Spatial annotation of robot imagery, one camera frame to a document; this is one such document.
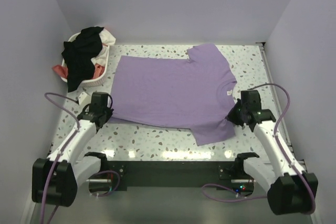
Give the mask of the purple t shirt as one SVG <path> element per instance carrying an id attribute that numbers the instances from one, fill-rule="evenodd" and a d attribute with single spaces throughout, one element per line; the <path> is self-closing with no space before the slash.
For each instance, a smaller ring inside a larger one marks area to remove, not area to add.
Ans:
<path id="1" fill-rule="evenodd" d="M 187 50 L 187 59 L 122 56 L 111 96 L 113 117 L 157 127 L 189 129 L 197 145 L 235 136 L 227 115 L 236 78 L 214 44 Z"/>

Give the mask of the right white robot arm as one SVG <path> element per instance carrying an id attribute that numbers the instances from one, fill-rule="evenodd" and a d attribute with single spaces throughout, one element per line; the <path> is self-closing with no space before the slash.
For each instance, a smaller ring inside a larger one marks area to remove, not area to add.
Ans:
<path id="1" fill-rule="evenodd" d="M 239 126 L 248 126 L 260 141 L 269 158 L 267 166 L 255 153 L 237 155 L 234 173 L 239 178 L 251 176 L 266 192 L 275 215 L 312 214 L 318 179 L 296 160 L 278 131 L 277 120 L 269 109 L 261 106 L 257 90 L 244 90 L 226 117 Z"/>

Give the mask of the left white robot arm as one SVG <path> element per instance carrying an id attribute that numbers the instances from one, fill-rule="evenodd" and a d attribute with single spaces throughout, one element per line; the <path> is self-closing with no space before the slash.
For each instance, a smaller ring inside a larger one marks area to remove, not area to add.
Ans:
<path id="1" fill-rule="evenodd" d="M 59 147 L 47 158 L 37 159 L 32 167 L 33 202 L 69 207 L 78 188 L 91 176 L 103 178 L 109 165 L 104 153 L 89 152 L 77 161 L 86 144 L 110 120 L 113 113 L 112 96 L 94 92 L 85 103 L 82 93 L 77 103 L 82 106 L 75 125 Z"/>

